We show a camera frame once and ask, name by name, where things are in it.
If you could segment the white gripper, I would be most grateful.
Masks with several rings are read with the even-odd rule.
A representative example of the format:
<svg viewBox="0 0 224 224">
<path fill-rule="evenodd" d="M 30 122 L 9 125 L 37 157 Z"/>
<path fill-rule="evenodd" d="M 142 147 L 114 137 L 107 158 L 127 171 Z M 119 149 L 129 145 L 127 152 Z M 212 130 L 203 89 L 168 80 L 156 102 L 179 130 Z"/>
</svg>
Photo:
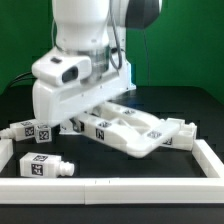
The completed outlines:
<svg viewBox="0 0 224 224">
<path fill-rule="evenodd" d="M 38 79 L 32 93 L 35 118 L 54 127 L 129 91 L 129 68 L 130 64 L 123 61 L 121 69 L 110 67 L 96 83 L 82 84 L 75 81 L 61 87 L 54 87 Z M 83 122 L 77 119 L 71 119 L 70 122 L 75 132 L 84 131 Z"/>
</svg>

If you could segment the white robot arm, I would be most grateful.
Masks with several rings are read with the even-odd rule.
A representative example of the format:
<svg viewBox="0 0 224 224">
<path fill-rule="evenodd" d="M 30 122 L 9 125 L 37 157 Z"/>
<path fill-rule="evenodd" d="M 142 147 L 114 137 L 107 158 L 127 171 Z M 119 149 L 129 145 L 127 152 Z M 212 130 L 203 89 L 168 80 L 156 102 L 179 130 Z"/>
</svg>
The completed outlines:
<svg viewBox="0 0 224 224">
<path fill-rule="evenodd" d="M 57 126 L 135 86 L 119 27 L 144 29 L 162 0 L 52 0 L 56 44 L 32 65 L 37 120 Z"/>
</svg>

